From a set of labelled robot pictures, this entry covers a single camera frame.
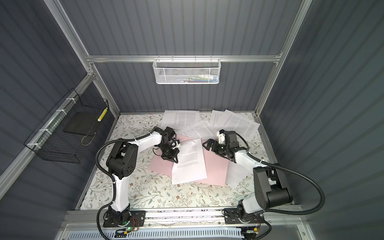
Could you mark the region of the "pink paper folder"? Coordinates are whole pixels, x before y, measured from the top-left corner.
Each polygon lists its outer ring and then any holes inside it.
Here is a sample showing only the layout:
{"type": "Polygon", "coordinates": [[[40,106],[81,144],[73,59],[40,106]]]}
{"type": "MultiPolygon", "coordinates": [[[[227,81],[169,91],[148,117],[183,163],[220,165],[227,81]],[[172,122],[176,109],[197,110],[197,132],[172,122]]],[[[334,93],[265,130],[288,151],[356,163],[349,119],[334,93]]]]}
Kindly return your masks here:
{"type": "MultiPolygon", "coordinates": [[[[184,141],[194,139],[179,135],[178,140],[180,140],[182,143],[184,141]]],[[[223,187],[226,183],[229,160],[216,155],[214,152],[207,151],[205,148],[203,148],[203,152],[207,170],[207,178],[190,183],[203,183],[223,187]]],[[[160,150],[155,151],[155,156],[149,165],[149,171],[167,175],[172,178],[172,168],[175,163],[162,159],[160,153],[160,150]]]]}

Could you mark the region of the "white sheet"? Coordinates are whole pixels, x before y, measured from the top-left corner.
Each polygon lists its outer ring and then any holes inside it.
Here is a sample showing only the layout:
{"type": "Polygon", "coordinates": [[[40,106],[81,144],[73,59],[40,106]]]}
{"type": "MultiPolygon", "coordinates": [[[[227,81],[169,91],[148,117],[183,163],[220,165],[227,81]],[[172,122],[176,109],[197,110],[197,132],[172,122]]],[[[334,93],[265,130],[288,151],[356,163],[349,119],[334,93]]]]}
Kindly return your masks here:
{"type": "Polygon", "coordinates": [[[249,177],[250,175],[251,172],[245,167],[229,161],[226,176],[226,184],[232,189],[235,189],[243,179],[249,177]]]}

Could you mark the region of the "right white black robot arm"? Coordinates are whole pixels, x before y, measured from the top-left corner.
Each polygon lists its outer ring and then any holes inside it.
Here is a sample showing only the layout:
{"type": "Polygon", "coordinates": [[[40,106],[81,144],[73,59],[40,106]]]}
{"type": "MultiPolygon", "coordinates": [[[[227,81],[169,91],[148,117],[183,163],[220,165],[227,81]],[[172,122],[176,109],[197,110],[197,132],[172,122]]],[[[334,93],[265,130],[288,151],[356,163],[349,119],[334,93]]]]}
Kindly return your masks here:
{"type": "Polygon", "coordinates": [[[246,170],[253,171],[254,193],[239,201],[234,217],[241,222],[250,222],[253,215],[293,201],[285,173],[254,157],[250,153],[247,141],[235,131],[220,130],[218,139],[209,139],[202,143],[207,151],[227,159],[246,170]]]}

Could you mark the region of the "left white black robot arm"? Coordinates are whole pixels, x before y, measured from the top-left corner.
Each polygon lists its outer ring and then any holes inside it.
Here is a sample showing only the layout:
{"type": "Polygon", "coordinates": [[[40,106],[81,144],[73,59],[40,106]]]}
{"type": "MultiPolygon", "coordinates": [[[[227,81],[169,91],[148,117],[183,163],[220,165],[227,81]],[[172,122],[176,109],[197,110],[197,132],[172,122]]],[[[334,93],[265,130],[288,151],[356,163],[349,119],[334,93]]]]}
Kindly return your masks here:
{"type": "Polygon", "coordinates": [[[119,226],[130,223],[130,203],[128,187],[130,175],[137,164],[138,153],[155,147],[161,150],[161,158],[172,163],[179,163],[180,140],[174,129],[167,127],[164,130],[154,127],[148,134],[135,139],[117,139],[109,142],[113,145],[106,160],[107,175],[113,183],[113,199],[108,206],[108,215],[119,226]]]}

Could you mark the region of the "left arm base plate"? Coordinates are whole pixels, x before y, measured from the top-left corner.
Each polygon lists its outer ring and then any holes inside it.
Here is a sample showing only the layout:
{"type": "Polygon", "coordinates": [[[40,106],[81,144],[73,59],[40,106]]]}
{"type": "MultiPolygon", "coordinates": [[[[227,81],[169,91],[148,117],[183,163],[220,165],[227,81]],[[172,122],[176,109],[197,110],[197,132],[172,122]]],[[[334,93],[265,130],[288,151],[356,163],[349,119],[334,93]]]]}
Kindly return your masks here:
{"type": "Polygon", "coordinates": [[[103,216],[104,228],[130,227],[139,228],[144,226],[146,211],[125,211],[116,212],[115,210],[107,210],[103,216]]]}

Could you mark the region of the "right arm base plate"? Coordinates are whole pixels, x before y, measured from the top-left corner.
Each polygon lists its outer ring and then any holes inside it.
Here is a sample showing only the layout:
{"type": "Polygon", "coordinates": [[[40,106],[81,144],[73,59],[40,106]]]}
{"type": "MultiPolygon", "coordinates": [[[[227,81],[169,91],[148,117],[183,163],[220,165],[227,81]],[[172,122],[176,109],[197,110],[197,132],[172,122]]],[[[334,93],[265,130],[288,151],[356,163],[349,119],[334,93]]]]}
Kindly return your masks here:
{"type": "Polygon", "coordinates": [[[224,208],[222,214],[227,225],[236,224],[254,224],[259,225],[263,223],[263,214],[247,214],[242,208],[224,208]]]}

